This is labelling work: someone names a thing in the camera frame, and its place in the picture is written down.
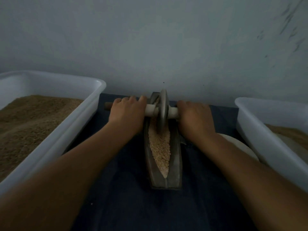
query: bare skin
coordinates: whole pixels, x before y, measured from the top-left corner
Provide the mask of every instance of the bare skin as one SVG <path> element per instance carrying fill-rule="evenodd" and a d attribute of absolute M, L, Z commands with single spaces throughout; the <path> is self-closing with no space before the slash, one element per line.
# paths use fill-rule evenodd
<path fill-rule="evenodd" d="M 0 198 L 0 230 L 70 230 L 99 172 L 142 129 L 146 97 L 116 99 L 95 135 Z M 259 230 L 308 230 L 308 195 L 215 133 L 209 106 L 178 102 L 179 129 L 225 175 Z"/>

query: forearm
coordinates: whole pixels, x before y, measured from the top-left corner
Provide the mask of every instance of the forearm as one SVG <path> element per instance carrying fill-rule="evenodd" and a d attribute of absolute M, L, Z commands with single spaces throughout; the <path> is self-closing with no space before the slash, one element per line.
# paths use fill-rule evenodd
<path fill-rule="evenodd" d="M 308 230 L 307 194 L 222 136 L 197 146 L 222 171 L 260 230 Z"/>
<path fill-rule="evenodd" d="M 69 230 L 99 172 L 132 138 L 108 123 L 0 200 L 1 230 Z"/>

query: table surface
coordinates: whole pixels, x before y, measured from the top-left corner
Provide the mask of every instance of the table surface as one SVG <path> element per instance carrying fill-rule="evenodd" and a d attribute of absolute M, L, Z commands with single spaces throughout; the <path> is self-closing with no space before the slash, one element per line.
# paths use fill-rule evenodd
<path fill-rule="evenodd" d="M 101 94 L 98 110 L 72 143 L 89 138 L 107 122 Z M 210 106 L 217 133 L 244 140 L 236 131 L 237 108 Z M 181 144 L 182 190 L 153 190 L 147 177 L 143 134 L 136 135 L 91 187 L 72 230 L 256 230 L 220 170 L 191 143 Z"/>

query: roller handle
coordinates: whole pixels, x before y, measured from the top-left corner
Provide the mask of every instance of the roller handle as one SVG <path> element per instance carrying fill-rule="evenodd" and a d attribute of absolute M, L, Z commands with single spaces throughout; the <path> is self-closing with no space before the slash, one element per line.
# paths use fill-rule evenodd
<path fill-rule="evenodd" d="M 104 109 L 110 111 L 113 102 L 105 102 Z M 154 104 L 147 104 L 145 108 L 144 116 L 146 117 L 156 117 L 158 115 L 158 108 Z M 179 113 L 177 108 L 169 106 L 168 119 L 179 119 Z"/>

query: white plastic bin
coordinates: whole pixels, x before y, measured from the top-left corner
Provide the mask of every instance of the white plastic bin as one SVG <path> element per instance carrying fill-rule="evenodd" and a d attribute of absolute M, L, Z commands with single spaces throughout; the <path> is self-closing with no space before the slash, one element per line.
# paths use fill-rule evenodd
<path fill-rule="evenodd" d="M 0 109 L 16 98 L 29 95 L 84 100 L 0 183 L 0 195 L 63 154 L 96 112 L 99 95 L 105 88 L 104 81 L 90 77 L 40 71 L 0 74 Z"/>
<path fill-rule="evenodd" d="M 237 130 L 249 147 L 279 174 L 308 192 L 308 165 L 265 124 L 308 133 L 308 104 L 240 97 Z"/>

